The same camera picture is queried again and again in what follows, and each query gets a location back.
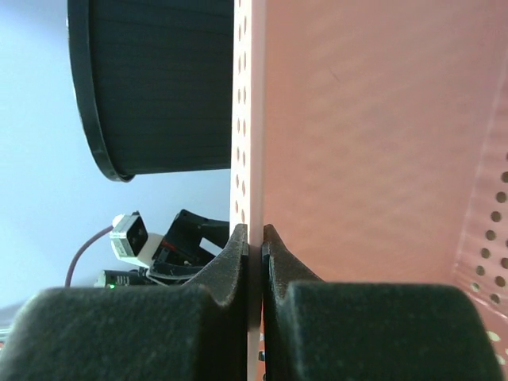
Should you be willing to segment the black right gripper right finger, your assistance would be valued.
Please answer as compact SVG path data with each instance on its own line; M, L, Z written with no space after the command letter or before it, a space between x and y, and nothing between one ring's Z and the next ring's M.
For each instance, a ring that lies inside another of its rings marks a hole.
M268 380L500 380L470 298L440 284L333 283L264 227Z

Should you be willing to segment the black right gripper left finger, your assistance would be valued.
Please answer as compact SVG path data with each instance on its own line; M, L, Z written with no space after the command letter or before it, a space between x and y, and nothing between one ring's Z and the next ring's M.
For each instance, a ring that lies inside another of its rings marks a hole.
M247 228L181 286L54 288L18 312L4 380L244 380Z

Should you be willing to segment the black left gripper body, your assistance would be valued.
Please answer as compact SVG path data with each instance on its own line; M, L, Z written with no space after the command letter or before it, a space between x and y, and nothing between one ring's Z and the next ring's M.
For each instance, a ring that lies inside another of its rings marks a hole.
M221 251L229 239L229 223L181 210L152 256L148 278L154 283L185 283L217 255L202 247L208 241Z

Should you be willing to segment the large black ribbed bin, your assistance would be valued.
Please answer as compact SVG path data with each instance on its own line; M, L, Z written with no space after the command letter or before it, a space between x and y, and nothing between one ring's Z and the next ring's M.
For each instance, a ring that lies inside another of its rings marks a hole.
M79 115L101 173L226 169L231 164L231 1L69 1Z

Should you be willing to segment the pink perforated basket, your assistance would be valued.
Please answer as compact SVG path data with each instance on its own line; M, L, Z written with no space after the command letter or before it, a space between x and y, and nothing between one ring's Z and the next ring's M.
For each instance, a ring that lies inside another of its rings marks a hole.
M507 4L236 1L230 219L333 283L440 284L507 377Z

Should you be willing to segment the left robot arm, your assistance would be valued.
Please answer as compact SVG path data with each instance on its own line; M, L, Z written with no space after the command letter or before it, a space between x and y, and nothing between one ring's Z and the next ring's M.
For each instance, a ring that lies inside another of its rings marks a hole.
M108 235L115 257L134 269L104 270L96 287L181 285L221 253L229 239L229 223L181 210L161 235L150 233L136 211L115 217Z

